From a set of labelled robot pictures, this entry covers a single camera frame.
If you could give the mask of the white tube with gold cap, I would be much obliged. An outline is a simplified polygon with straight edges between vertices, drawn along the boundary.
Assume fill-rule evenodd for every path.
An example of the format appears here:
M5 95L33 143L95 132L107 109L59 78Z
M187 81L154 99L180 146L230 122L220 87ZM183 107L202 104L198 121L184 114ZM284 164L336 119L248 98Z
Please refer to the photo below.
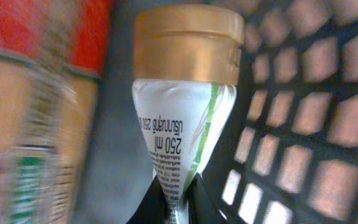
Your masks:
M168 224L190 221L186 192L231 114L244 20L229 9L177 4L135 19L132 97Z

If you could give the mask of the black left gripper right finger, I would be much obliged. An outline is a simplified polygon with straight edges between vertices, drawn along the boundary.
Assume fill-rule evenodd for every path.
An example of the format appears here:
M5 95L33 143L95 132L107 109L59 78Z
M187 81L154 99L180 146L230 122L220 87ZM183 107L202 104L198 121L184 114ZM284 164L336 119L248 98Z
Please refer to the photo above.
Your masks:
M190 224L227 224L207 193L204 182L196 174L187 189Z

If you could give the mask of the orange spaghetti packet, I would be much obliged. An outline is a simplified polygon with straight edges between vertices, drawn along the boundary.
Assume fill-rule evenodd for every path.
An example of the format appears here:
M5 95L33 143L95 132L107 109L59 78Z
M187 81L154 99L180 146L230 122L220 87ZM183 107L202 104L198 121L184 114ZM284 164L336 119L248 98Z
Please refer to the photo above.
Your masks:
M111 0L0 0L0 223L68 223Z

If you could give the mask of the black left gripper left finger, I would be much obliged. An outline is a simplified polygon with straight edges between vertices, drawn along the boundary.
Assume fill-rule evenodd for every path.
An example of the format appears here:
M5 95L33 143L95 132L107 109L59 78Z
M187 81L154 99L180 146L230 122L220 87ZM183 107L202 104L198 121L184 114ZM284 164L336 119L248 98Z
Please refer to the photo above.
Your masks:
M127 224L165 224L166 205L162 187L155 176Z

